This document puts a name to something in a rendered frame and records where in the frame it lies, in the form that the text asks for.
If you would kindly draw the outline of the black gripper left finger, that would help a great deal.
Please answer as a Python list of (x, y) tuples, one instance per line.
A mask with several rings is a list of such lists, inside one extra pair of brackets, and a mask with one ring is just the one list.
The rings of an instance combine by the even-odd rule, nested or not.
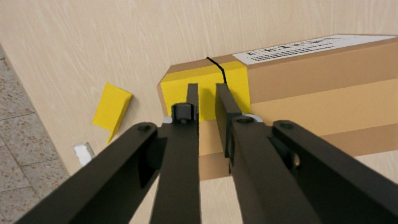
[(198, 83), (161, 127), (134, 124), (13, 224), (129, 224), (158, 176), (149, 224), (202, 224)]

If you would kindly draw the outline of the brown cardboard box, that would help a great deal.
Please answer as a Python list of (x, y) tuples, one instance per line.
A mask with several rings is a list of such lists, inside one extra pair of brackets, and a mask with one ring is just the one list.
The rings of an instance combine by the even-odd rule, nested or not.
[[(247, 67), (250, 115), (295, 122), (352, 157), (398, 150), (398, 35), (334, 34), (210, 58)], [(199, 122), (200, 181), (232, 176), (216, 119)]]

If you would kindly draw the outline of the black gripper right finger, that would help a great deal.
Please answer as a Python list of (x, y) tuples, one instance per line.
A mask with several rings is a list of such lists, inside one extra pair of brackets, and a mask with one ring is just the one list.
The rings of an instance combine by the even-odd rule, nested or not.
[(243, 224), (398, 224), (398, 184), (301, 125), (242, 113), (226, 83), (215, 117)]

